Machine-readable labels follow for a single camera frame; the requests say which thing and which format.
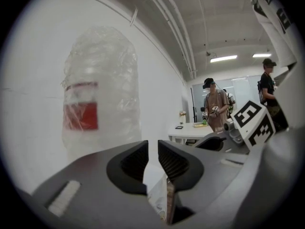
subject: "white ceiling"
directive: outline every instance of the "white ceiling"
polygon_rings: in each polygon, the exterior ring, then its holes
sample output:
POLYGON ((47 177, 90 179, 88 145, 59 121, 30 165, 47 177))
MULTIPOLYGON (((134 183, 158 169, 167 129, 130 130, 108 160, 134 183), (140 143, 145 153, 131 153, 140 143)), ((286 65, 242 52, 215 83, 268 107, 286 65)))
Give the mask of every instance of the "white ceiling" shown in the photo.
MULTIPOLYGON (((163 1, 175 15, 168 0, 163 1)), ((183 17, 190 37, 197 76, 233 68, 261 65, 263 59, 254 59, 252 55, 267 52, 267 50, 270 50, 271 58, 274 61, 278 60, 268 35, 257 21, 250 0, 201 0, 204 17, 199 0, 174 1, 183 17), (236 60, 210 63, 210 59, 216 55, 222 57, 236 54, 238 55, 236 60)), ((156 35, 176 61, 184 78, 189 80, 190 73, 183 60, 182 52, 156 5, 151 0, 128 0, 128 4, 131 9, 134 5, 139 8, 137 19, 143 21, 156 35)))

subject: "brown t-shirt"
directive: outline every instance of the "brown t-shirt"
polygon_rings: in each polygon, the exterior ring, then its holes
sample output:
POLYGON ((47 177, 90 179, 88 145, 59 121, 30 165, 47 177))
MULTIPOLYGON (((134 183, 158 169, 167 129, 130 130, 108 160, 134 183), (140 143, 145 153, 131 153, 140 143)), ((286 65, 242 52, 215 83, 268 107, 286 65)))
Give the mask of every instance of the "brown t-shirt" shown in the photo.
MULTIPOLYGON (((204 106, 208 109, 208 113, 210 114, 213 107, 218 106, 219 109, 221 109, 226 104, 230 103, 227 95, 225 94, 225 91, 217 89, 214 94, 209 93, 206 96, 204 106)), ((215 131, 216 128, 223 128, 226 119, 227 114, 226 111, 224 111, 216 118, 209 117, 208 123, 215 131)))

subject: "baseball cap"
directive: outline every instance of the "baseball cap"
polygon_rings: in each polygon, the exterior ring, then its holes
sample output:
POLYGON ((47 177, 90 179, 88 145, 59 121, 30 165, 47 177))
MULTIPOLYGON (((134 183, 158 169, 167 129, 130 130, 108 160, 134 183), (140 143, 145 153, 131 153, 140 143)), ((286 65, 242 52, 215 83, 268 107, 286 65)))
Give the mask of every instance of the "baseball cap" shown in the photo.
POLYGON ((264 59, 264 61, 263 61, 263 65, 265 65, 265 66, 276 66, 276 63, 275 62, 273 62, 271 59, 264 59))
POLYGON ((212 83, 215 83, 213 78, 206 78, 204 81, 203 89, 210 87, 212 83))

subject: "black shirt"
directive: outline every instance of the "black shirt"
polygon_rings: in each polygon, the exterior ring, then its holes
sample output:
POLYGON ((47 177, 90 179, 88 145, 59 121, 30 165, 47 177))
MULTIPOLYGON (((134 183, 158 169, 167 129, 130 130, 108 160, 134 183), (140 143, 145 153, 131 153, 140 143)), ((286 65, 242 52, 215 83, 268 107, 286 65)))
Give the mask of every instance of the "black shirt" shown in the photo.
MULTIPOLYGON (((271 76, 267 75, 266 73, 262 74, 261 77, 261 87, 262 88, 267 88, 268 89, 268 93, 273 95, 273 92, 275 91, 274 87, 273 87, 273 81, 271 76)), ((275 99, 268 99, 266 98, 267 101, 267 105, 273 107, 273 106, 277 106, 278 103, 275 99)))

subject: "white table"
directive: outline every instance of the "white table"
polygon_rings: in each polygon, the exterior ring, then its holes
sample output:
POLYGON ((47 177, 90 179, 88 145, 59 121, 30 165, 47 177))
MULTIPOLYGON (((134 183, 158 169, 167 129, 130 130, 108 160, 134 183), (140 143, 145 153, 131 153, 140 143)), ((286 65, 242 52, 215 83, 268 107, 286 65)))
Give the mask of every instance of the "white table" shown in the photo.
POLYGON ((168 136, 173 142, 176 142, 176 139, 181 139, 182 144, 185 144, 187 139, 201 139, 212 132, 213 130, 209 125, 195 128, 193 123, 185 123, 183 125, 173 125, 168 131, 168 136), (183 128, 175 129, 177 126, 183 126, 183 128))

